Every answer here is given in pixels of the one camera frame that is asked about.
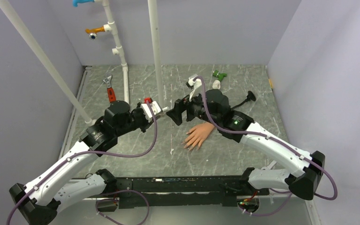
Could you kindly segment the white nail polish cap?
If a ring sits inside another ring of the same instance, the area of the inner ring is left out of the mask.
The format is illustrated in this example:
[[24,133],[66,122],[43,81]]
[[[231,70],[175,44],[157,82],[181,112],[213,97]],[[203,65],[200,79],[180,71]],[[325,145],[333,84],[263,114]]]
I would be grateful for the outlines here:
[[162,109],[162,112],[163,113],[166,113],[166,112],[168,112],[170,110],[170,108],[167,106],[167,107],[164,107],[163,109]]

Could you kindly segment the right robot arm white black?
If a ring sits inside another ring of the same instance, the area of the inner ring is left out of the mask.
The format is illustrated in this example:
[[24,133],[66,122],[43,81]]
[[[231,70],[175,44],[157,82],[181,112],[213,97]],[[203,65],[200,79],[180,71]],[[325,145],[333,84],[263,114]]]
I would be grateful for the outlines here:
[[207,91],[206,97],[207,109],[204,108],[201,94],[193,98],[186,96],[175,101],[167,116],[179,126],[182,124],[183,112],[187,115],[187,121],[194,118],[208,121],[207,113],[210,113],[223,137],[260,150],[284,167],[279,170],[247,168],[239,183],[244,194],[250,195],[257,189],[274,188],[287,189],[304,200],[312,200],[317,195],[325,165],[323,153],[298,149],[276,137],[253,118],[232,109],[228,97],[219,90]]

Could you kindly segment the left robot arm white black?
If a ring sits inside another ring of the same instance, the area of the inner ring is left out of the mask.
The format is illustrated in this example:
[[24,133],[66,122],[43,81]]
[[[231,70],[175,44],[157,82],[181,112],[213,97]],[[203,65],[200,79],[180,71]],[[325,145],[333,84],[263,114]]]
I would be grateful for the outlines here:
[[116,100],[105,109],[104,115],[80,136],[79,141],[54,165],[27,184],[14,184],[9,192],[30,225],[47,225],[68,206],[84,198],[112,196],[117,191],[117,180],[107,170],[100,169],[89,178],[69,184],[69,181],[88,164],[102,155],[109,155],[118,138],[137,129],[145,132],[157,125],[162,113],[158,102],[146,98],[136,108]]

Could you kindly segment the mannequin hand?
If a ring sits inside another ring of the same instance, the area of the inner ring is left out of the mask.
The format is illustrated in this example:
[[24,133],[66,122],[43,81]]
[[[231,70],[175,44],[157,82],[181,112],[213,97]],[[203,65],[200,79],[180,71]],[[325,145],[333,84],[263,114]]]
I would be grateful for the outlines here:
[[208,122],[192,127],[186,133],[187,137],[183,141],[184,148],[189,151],[199,150],[214,129],[215,126]]

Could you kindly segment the red adjustable wrench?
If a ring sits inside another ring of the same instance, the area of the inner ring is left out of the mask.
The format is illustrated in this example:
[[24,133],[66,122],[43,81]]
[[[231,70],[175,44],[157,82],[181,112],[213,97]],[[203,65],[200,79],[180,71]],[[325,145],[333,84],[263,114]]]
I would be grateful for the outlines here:
[[106,85],[108,100],[110,103],[116,101],[116,96],[115,96],[115,92],[112,88],[111,81],[112,81],[111,75],[109,75],[107,78],[103,79],[103,83]]

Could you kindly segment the green toy flashlight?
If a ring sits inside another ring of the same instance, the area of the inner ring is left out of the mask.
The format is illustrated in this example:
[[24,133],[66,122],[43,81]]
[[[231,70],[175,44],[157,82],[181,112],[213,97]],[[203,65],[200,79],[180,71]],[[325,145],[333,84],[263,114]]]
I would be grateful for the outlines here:
[[218,80],[223,80],[227,77],[227,73],[220,73],[218,70],[215,70],[213,71],[212,76],[216,77]]

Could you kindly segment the black hand stand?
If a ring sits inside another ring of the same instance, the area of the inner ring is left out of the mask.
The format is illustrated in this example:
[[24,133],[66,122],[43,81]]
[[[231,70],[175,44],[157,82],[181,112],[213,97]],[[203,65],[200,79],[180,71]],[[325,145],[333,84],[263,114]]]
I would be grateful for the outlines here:
[[254,94],[252,91],[250,91],[250,90],[247,92],[247,97],[246,97],[246,99],[244,99],[241,103],[233,106],[231,109],[234,110],[234,109],[236,109],[236,108],[239,108],[239,107],[243,106],[246,102],[249,102],[249,101],[256,101],[256,96],[255,96],[255,94]]

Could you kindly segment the orange faucet valve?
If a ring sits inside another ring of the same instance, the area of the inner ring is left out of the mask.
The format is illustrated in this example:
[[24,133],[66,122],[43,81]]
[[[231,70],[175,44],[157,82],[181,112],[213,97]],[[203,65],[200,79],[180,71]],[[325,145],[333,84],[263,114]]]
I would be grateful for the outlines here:
[[104,26],[94,29],[85,29],[85,32],[89,35],[89,39],[94,40],[97,38],[98,33],[105,32]]

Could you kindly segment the blue faucet valve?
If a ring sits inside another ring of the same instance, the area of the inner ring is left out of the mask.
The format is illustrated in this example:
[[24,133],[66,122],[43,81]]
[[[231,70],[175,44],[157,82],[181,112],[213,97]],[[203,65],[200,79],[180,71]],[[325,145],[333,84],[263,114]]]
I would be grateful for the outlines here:
[[95,2],[95,0],[72,0],[72,5],[74,7],[78,7],[79,4],[84,4],[89,2]]

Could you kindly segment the white PVC pipe frame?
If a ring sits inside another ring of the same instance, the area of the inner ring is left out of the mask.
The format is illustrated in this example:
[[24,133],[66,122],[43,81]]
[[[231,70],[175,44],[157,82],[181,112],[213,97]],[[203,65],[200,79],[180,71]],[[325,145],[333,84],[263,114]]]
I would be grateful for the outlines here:
[[[112,49],[112,53],[119,55],[120,62],[123,72],[123,82],[124,82],[124,97],[125,101],[129,101],[129,90],[128,90],[128,65],[125,58],[123,46],[120,42],[118,35],[118,29],[113,18],[110,2],[107,0],[98,0],[97,3],[101,3],[104,8],[107,25],[104,25],[105,32],[110,32],[114,38],[115,48]],[[94,124],[93,119],[86,113],[82,108],[80,102],[76,99],[74,94],[71,92],[69,87],[64,82],[63,78],[60,76],[59,72],[52,64],[46,53],[43,51],[42,47],[38,44],[37,40],[33,37],[27,26],[24,24],[22,19],[19,17],[17,12],[14,10],[12,5],[7,0],[0,0],[0,9],[8,20],[12,23],[17,32],[21,35],[23,40],[29,46],[29,48],[34,52],[35,56],[39,59],[42,65],[45,67],[50,76],[54,79],[60,89],[67,96],[71,104],[78,111],[81,117],[84,119],[84,122],[91,126]],[[155,0],[148,1],[148,12],[149,12],[149,21],[151,29],[151,38],[152,38],[152,47],[153,47],[153,60],[156,72],[156,81],[157,81],[157,90],[158,90],[158,103],[160,106],[164,105],[164,90],[163,90],[163,75],[161,68],[161,54],[160,54],[160,39],[159,39],[159,26],[158,26],[158,5]]]

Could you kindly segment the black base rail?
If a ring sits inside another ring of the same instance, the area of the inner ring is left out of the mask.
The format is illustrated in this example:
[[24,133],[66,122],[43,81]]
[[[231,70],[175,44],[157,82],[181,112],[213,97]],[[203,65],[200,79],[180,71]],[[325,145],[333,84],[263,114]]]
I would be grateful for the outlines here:
[[239,175],[186,177],[117,177],[95,197],[115,197],[120,209],[142,206],[221,205],[236,207],[238,201],[269,195],[267,188],[255,190]]

